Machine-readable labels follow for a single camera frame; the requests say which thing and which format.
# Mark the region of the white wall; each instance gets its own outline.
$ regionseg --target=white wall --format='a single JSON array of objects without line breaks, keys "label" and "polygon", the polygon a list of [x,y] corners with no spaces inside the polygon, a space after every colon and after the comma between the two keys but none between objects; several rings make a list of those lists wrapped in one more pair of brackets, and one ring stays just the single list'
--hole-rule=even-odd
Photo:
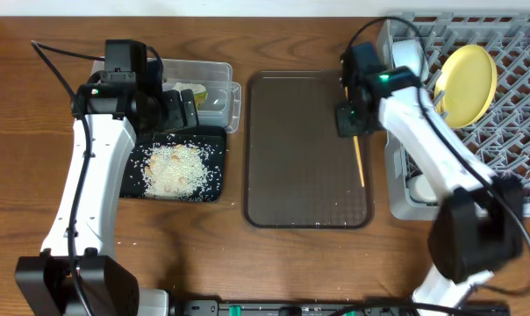
[{"label": "white wall", "polygon": [[0,0],[0,16],[373,17],[459,9],[528,11],[530,0]]}]

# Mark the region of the white cup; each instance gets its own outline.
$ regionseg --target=white cup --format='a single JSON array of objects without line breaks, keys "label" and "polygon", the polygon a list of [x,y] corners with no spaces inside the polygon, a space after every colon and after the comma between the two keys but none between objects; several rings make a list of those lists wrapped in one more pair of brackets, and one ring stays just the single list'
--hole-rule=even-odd
[{"label": "white cup", "polygon": [[423,62],[425,63],[423,65],[423,74],[419,73],[422,54],[421,45],[415,39],[402,40],[391,46],[394,67],[407,66],[414,75],[421,78],[421,82],[423,83],[429,77],[429,68],[426,64],[426,59],[423,58]]}]

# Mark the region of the transparent bin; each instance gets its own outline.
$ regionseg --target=transparent bin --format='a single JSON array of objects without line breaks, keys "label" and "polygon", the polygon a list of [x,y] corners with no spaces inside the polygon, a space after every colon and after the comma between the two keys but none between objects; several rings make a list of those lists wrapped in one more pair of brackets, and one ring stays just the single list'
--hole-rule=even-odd
[{"label": "transparent bin", "polygon": [[[232,82],[232,66],[226,62],[183,61],[162,59],[163,90],[176,83],[202,84],[208,92],[198,111],[199,123],[224,127],[228,133],[238,130],[241,111],[241,87]],[[92,73],[103,70],[104,63],[95,61]]]}]

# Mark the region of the yellow oval plate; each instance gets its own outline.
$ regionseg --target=yellow oval plate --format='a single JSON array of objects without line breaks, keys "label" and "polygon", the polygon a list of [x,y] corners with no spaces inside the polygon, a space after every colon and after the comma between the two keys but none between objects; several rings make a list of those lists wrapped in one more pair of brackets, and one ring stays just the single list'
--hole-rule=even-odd
[{"label": "yellow oval plate", "polygon": [[478,121],[490,107],[497,88],[495,61],[478,45],[455,51],[442,66],[434,95],[445,90],[437,112],[446,112],[448,126],[460,128]]}]

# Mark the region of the dish rack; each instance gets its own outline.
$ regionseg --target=dish rack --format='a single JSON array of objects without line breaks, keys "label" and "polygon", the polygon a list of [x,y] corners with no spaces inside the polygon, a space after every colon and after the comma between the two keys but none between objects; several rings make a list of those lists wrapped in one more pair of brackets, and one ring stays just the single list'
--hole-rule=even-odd
[{"label": "dish rack", "polygon": [[[525,188],[525,216],[530,217],[530,13],[394,15],[419,28],[429,66],[426,89],[434,97],[434,104],[444,96],[434,95],[440,69],[456,49],[477,44],[493,57],[498,84],[490,108],[476,123],[455,132],[467,148],[499,175],[520,179]],[[384,23],[376,45],[387,67],[392,67],[392,43],[412,38],[413,33],[400,22]],[[438,205],[412,199],[407,180],[421,171],[391,133],[384,156],[392,214],[399,219],[433,219]]]}]

